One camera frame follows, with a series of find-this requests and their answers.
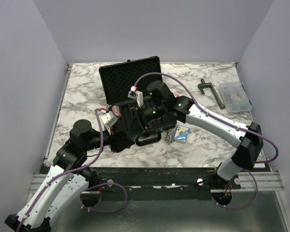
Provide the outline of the red tan poker chip stack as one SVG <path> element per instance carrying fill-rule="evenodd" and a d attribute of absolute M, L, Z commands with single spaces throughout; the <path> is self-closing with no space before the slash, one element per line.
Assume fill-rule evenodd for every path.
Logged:
<path fill-rule="evenodd" d="M 121 111 L 120 111 L 120 107 L 118 105 L 113 105 L 112 106 L 112 112 L 113 114 L 117 117 L 117 118 L 122 118 L 121 116 Z"/>

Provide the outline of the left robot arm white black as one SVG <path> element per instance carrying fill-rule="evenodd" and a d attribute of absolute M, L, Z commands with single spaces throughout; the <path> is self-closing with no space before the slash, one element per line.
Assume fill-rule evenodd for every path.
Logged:
<path fill-rule="evenodd" d="M 87 152 L 104 146 L 113 152 L 130 148 L 134 140 L 115 130 L 96 131 L 88 120 L 74 123 L 68 141 L 60 148 L 46 178 L 31 200 L 17 214 L 9 215 L 5 224 L 15 232 L 49 232 L 59 214 L 83 191 L 101 191 L 112 181 L 102 182 L 87 160 Z"/>

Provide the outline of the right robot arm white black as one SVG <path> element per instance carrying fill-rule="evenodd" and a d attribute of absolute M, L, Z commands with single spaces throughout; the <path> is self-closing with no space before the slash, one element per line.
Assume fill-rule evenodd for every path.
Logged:
<path fill-rule="evenodd" d="M 213 185 L 217 189 L 226 188 L 230 180 L 243 169 L 254 167 L 263 148 L 259 124 L 251 123 L 248 126 L 238 123 L 206 110 L 189 97 L 176 97 L 162 81 L 151 83 L 147 92 L 154 104 L 139 104 L 132 108 L 142 129 L 150 128 L 155 119 L 169 116 L 173 120 L 209 131 L 236 148 L 235 153 L 218 166 L 213 176 Z"/>

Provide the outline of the black poker carrying case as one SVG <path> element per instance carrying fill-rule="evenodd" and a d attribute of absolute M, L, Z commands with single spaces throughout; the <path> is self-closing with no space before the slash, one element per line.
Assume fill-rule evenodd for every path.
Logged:
<path fill-rule="evenodd" d="M 176 126 L 176 121 L 167 115 L 155 118 L 149 128 L 142 128 L 134 109 L 142 102 L 143 107 L 151 113 L 158 114 L 155 103 L 146 87 L 162 80 L 158 56 L 127 60 L 99 68 L 101 83 L 110 111 L 118 109 L 117 122 L 105 136 L 105 145 L 112 152 L 121 152 L 132 145 L 150 145 L 161 140 L 161 133 Z"/>

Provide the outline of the blue tan poker chip stack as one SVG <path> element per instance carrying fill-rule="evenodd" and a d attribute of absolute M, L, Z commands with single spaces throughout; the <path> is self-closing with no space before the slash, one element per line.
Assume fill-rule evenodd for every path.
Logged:
<path fill-rule="evenodd" d="M 175 130 L 169 129 L 166 133 L 165 141 L 169 144 L 172 143 L 174 141 L 174 135 L 175 135 Z"/>

